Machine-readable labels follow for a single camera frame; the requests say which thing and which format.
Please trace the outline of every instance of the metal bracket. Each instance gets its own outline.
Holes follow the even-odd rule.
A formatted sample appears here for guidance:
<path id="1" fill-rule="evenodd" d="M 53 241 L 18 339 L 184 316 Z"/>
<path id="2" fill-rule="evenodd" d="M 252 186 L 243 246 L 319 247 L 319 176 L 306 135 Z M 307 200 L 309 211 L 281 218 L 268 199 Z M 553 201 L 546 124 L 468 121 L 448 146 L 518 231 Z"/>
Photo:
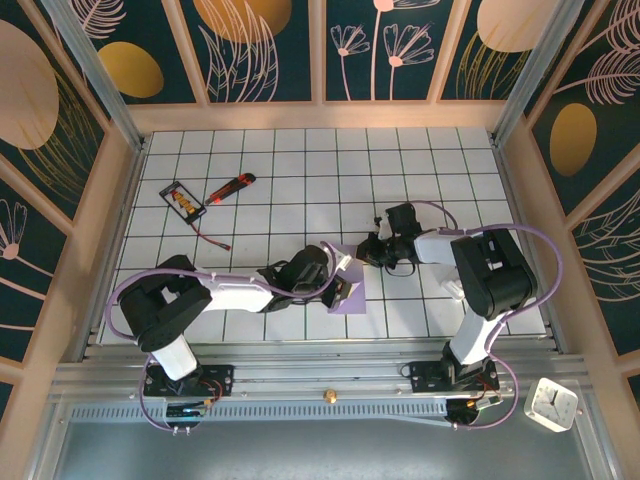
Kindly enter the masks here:
<path id="1" fill-rule="evenodd" d="M 443 377 L 440 361 L 411 362 L 407 367 L 413 393 L 481 392 L 485 389 L 485 384 L 489 389 L 496 391 L 500 389 L 498 373 L 493 362 L 487 364 L 483 373 L 455 385 Z"/>

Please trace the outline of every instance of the purple paper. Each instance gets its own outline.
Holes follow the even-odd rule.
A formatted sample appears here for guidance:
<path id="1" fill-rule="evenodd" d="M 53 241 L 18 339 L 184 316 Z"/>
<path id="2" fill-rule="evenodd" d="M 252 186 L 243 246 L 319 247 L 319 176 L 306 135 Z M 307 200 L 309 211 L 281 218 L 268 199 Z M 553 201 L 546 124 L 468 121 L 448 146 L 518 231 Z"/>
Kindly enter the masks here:
<path id="1" fill-rule="evenodd" d="M 344 272 L 339 272 L 338 275 L 345 279 L 352 285 L 352 292 L 349 298 L 340 302 L 340 304 L 329 313 L 335 313 L 336 315 L 362 315 L 367 313 L 367 302 L 364 292 L 364 269 L 362 262 L 356 260 L 356 246 L 355 245 L 333 245 L 337 250 L 343 253 L 348 253 L 353 257 L 353 261 L 347 267 Z"/>

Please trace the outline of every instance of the pink line drawing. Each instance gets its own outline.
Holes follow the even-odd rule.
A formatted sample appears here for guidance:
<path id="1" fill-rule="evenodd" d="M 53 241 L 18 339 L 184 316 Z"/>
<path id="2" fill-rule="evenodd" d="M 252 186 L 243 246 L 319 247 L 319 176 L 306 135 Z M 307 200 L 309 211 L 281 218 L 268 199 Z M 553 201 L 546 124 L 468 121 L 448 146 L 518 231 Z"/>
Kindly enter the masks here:
<path id="1" fill-rule="evenodd" d="M 342 30 L 340 25 L 331 27 L 331 39 L 340 55 L 340 65 L 342 67 L 342 81 L 344 83 L 344 91 L 347 94 L 347 100 L 351 101 L 349 92 L 349 82 L 347 81 L 347 72 L 345 70 L 344 59 L 349 55 L 357 55 L 359 53 L 368 52 L 371 44 L 366 42 L 366 34 L 362 30 L 362 25 L 358 27 L 348 26 Z"/>

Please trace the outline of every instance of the red wire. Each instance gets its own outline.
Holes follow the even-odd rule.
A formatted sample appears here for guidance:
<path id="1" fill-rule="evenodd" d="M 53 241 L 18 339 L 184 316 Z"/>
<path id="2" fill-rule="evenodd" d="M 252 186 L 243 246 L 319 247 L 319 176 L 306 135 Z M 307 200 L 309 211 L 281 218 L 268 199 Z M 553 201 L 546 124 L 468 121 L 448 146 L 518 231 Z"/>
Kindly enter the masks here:
<path id="1" fill-rule="evenodd" d="M 229 245 L 227 245 L 226 243 L 222 243 L 222 242 L 218 242 L 212 238 L 207 237 L 206 235 L 203 235 L 202 233 L 200 233 L 200 230 L 198 230 L 198 228 L 191 224 L 191 228 L 193 229 L 194 232 L 196 232 L 196 235 L 198 235 L 200 238 L 202 238 L 205 242 L 210 243 L 211 245 L 215 245 L 217 247 L 220 247 L 224 250 L 226 250 L 227 252 L 231 250 L 231 247 Z"/>

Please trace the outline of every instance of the white clock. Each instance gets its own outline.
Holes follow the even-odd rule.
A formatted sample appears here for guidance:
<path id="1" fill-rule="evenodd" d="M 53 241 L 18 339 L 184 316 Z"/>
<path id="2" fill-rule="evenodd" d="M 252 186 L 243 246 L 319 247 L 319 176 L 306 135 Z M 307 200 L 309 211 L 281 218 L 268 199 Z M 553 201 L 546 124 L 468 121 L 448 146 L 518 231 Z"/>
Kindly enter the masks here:
<path id="1" fill-rule="evenodd" d="M 529 418 L 554 432 L 569 430 L 577 411 L 578 396 L 544 377 L 531 385 L 524 404 Z"/>

